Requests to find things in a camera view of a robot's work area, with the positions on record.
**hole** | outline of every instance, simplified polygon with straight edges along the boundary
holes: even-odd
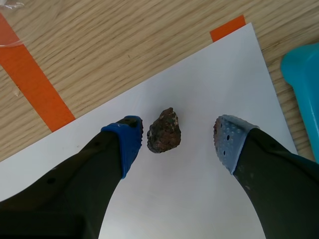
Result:
[[[55,183],[55,178],[49,178],[48,181],[46,181],[47,184]]]

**wooden surface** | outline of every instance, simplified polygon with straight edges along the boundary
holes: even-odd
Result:
[[[211,44],[209,32],[241,14],[254,25],[299,154],[313,160],[280,61],[319,40],[317,0],[68,0],[26,46],[78,118]],[[0,160],[50,134],[2,68],[0,112]]]

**white paper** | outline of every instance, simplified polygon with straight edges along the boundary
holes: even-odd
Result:
[[[169,107],[181,145],[153,154],[147,128]],[[143,145],[114,192],[101,239],[264,239],[249,198],[215,153],[213,126],[222,114],[258,125],[296,153],[251,24],[0,163],[0,200],[77,153],[101,127],[138,115]]]

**meteorite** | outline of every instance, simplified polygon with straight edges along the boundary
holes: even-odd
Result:
[[[148,131],[148,148],[153,153],[163,153],[180,144],[178,117],[173,108],[164,110]]]

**clear plastic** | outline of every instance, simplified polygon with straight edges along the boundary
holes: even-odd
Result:
[[[62,0],[0,0],[0,13],[19,37],[8,36],[7,28],[0,25],[0,47],[35,41],[52,27],[62,4]]]

